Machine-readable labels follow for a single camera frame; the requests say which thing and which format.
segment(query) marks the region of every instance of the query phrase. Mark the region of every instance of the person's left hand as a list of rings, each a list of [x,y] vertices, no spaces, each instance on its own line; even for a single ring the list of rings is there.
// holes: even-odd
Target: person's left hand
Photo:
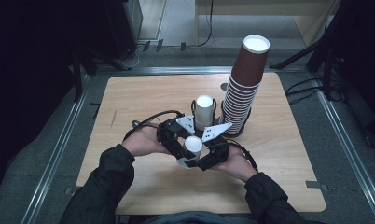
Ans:
[[[156,131],[157,125],[151,124],[153,127],[144,126],[135,131],[121,144],[136,156],[145,156],[154,152],[170,154],[170,152],[158,142]]]

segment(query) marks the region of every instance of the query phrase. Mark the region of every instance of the cup stack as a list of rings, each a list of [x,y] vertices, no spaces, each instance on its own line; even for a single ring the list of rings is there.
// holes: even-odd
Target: cup stack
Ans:
[[[219,123],[233,124],[224,132],[226,137],[236,137],[243,132],[243,126],[249,118],[251,105],[263,77],[269,47],[269,40],[260,35],[249,35],[243,40],[221,106]]]

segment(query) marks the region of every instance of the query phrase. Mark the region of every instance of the white object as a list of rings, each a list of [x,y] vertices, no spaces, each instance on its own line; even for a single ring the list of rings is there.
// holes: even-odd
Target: white object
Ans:
[[[194,116],[184,116],[182,118],[176,119],[176,122],[181,125],[182,128],[184,128],[186,131],[188,131],[191,134],[194,134]]]
[[[196,137],[196,136],[189,136],[187,139],[185,139],[185,143],[184,143],[184,148],[193,152],[194,155],[196,155],[194,158],[188,160],[186,158],[181,158],[179,160],[177,160],[178,164],[186,169],[190,169],[190,167],[188,167],[186,164],[185,164],[185,161],[192,161],[192,160],[198,160],[200,158],[200,155],[201,155],[201,150],[202,150],[202,141],[199,137]]]
[[[231,127],[232,123],[224,123],[224,124],[218,124],[216,126],[212,127],[206,127],[204,130],[204,133],[202,134],[202,141],[208,142],[210,140],[213,140],[214,138],[217,138],[220,134],[222,134],[225,130],[227,130],[229,127]]]
[[[261,35],[249,35],[243,40],[243,47],[251,53],[266,53],[270,48],[268,39]]]
[[[214,98],[210,95],[201,95],[196,100],[195,127],[203,131],[205,127],[211,126],[214,115]]]

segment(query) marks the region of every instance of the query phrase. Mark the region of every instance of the hand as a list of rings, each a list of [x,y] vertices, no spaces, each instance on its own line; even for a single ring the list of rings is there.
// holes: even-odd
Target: hand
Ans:
[[[230,146],[229,156],[225,162],[219,163],[211,169],[223,171],[234,178],[242,180],[244,183],[257,174],[257,171],[245,158],[241,150],[235,146]]]
[[[153,125],[153,127],[144,126],[136,130],[121,143],[134,157],[145,156],[154,152],[170,154],[168,150],[158,142],[156,124],[150,125]]]

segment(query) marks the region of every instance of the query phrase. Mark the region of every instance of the black sleeve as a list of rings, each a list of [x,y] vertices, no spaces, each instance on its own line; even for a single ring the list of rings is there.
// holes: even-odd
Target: black sleeve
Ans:
[[[245,183],[245,199],[252,216],[261,223],[306,223],[289,204],[281,187],[263,173],[253,175]]]
[[[115,223],[115,209],[134,179],[133,155],[122,145],[103,152],[100,165],[91,172],[66,207],[60,223]]]

